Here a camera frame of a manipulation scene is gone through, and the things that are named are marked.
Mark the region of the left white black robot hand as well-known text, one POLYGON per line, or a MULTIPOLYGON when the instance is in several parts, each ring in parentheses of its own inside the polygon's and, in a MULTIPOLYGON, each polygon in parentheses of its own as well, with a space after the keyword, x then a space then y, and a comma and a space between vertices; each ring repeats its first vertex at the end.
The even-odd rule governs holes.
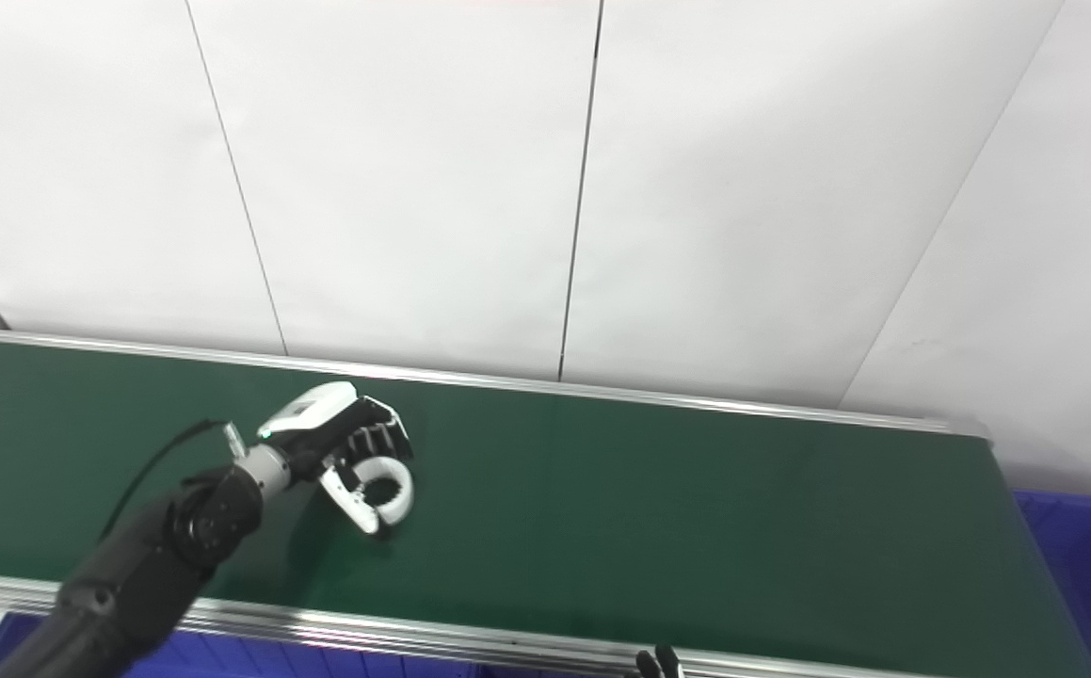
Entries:
POLYGON ((412 459, 398 412, 351 382, 332 381, 260 425, 240 463, 266 493, 316 481, 364 535, 386 538, 413 505, 412 459))

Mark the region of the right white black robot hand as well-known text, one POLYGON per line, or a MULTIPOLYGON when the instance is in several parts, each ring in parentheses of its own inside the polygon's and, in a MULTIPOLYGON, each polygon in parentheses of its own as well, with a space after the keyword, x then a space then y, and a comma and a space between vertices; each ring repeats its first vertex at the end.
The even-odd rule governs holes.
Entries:
POLYGON ((639 651, 633 657, 633 668, 624 673, 627 678, 684 678, 686 673, 678 652, 669 644, 658 644, 652 651, 639 651))

